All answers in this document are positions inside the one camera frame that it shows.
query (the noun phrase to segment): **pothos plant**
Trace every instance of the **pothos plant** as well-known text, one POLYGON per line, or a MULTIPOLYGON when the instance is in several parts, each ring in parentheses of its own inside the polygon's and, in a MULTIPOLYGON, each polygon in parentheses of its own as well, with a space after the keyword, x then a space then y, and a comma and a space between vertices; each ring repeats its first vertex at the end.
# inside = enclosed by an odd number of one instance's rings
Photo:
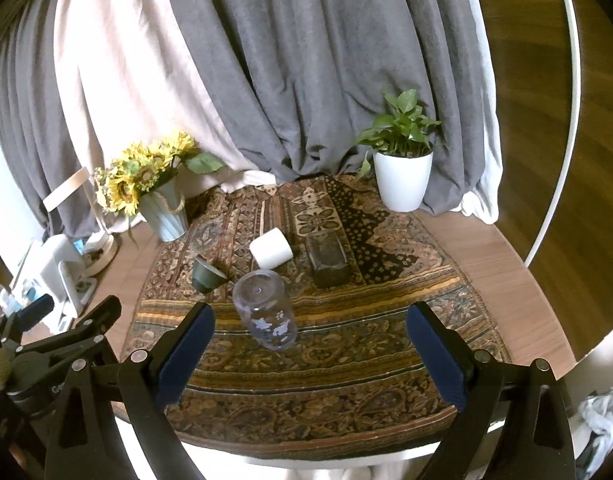
MULTIPOLYGON (((424 108, 418 104, 415 90, 404 91, 397 97, 385 92, 384 98, 392 114, 376 117, 373 126, 359 134, 358 144, 371 146, 384 155, 418 158, 432 153, 438 139, 443 141, 439 128, 442 122, 429 119, 422 113, 424 108)), ((360 176, 369 169, 365 158, 360 176)))

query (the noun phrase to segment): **white cloth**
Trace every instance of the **white cloth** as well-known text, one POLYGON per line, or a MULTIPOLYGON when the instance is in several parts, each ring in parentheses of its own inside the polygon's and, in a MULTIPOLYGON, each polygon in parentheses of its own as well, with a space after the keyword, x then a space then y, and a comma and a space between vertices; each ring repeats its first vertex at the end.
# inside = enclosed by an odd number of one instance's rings
MULTIPOLYGON (((116 418, 120 435, 131 464, 141 480, 155 480, 135 431, 130 424, 116 418)), ((372 480, 368 467, 352 469, 292 470, 246 463, 244 457, 222 451, 182 444, 206 480, 246 478, 246 480, 372 480)), ((391 476, 388 480, 398 480, 391 476)))
POLYGON ((169 0, 58 0, 54 59, 66 123, 82 165, 107 165, 129 143, 173 130, 230 169, 187 174, 187 196, 222 185, 274 184, 235 147, 190 57, 169 0))
POLYGON ((613 449, 613 388, 604 395, 584 400, 577 410, 597 435, 593 441, 593 458, 585 476, 589 479, 613 449))
POLYGON ((475 215, 487 224, 493 224, 499 217, 497 206, 497 190, 502 179, 502 152, 499 141, 499 122, 496 115, 496 88, 495 74, 491 49, 486 36, 484 16, 481 13, 480 0, 469 0, 477 39, 480 46, 481 66, 484 72, 483 81, 483 108, 484 108, 484 173, 475 189, 462 197, 460 205, 453 211, 461 211, 465 216, 475 215))

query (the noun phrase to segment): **paisley pattern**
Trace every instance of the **paisley pattern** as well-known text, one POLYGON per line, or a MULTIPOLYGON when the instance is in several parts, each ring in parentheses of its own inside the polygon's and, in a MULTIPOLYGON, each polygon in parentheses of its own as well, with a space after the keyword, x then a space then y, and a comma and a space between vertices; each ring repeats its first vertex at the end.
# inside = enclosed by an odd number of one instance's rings
MULTIPOLYGON (((183 440, 261 458, 323 460, 412 446, 454 415, 405 327, 425 300, 472 348, 510 361, 486 307, 414 214, 384 208, 372 182, 321 177, 282 186, 213 190, 186 237, 162 249, 142 289, 123 356, 151 348, 196 301, 213 306, 216 335, 168 419, 183 440), (276 269, 299 326, 293 348, 272 352, 249 335, 231 303, 255 268, 248 245, 279 227, 295 258, 276 269), (352 266, 347 285, 317 288, 304 236, 339 235, 352 266), (190 284, 200 254, 229 282, 206 296, 190 284)), ((121 407, 116 407, 121 415, 121 407)))

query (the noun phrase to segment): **potted plant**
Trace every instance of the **potted plant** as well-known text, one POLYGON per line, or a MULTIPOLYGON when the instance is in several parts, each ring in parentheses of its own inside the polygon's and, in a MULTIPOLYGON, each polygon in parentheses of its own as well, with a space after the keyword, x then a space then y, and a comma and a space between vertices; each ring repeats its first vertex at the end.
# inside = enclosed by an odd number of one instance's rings
MULTIPOLYGON (((393 114, 376 117, 373 126, 359 134, 357 143, 373 148, 375 176, 384 205, 391 211, 413 211, 421 204, 429 183, 441 121, 422 113, 415 90, 398 97, 385 93, 384 97, 393 114)), ((369 169, 365 159, 361 174, 369 169)))
POLYGON ((139 211, 163 241, 176 240, 189 228, 176 182, 180 164, 195 174, 213 173, 224 166, 182 132, 149 146, 134 142, 108 168, 95 169, 97 201, 107 212, 124 212, 129 226, 139 211))

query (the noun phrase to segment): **white curtain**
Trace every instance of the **white curtain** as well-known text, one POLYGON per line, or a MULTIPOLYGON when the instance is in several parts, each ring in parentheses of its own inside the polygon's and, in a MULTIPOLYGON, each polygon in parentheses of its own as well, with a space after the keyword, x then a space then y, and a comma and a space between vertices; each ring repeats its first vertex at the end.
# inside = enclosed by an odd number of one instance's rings
POLYGON ((187 196, 217 184, 229 192, 275 183, 235 148, 169 0, 59 0, 54 45, 66 122, 90 170, 133 141, 182 130, 227 165, 206 176, 185 173, 180 184, 187 196))
POLYGON ((493 224, 499 217, 497 206, 497 190, 502 180, 502 150, 499 141, 499 122, 496 115, 496 87, 491 49, 486 36, 484 16, 481 13, 480 0, 469 0, 475 18, 477 39, 480 46, 481 65, 484 72, 482 101, 484 106, 484 174, 475 189, 462 197, 459 207, 453 211, 461 211, 465 216, 475 215, 477 218, 493 224))

